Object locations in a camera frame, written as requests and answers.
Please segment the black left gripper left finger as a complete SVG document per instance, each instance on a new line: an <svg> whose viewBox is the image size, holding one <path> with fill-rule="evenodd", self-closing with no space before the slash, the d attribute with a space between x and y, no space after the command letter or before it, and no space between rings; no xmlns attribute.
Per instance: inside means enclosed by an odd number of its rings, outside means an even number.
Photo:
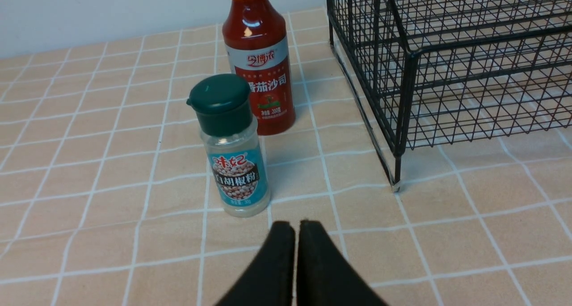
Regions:
<svg viewBox="0 0 572 306"><path fill-rule="evenodd" d="M293 300L295 236L288 221L275 221L257 255L216 304L290 306Z"/></svg>

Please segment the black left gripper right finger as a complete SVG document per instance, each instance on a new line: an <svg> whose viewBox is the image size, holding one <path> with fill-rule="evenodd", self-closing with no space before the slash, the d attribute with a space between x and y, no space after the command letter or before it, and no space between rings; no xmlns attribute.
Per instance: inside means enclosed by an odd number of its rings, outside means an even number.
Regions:
<svg viewBox="0 0 572 306"><path fill-rule="evenodd" d="M297 265L298 306L386 306L360 277L319 221L302 220Z"/></svg>

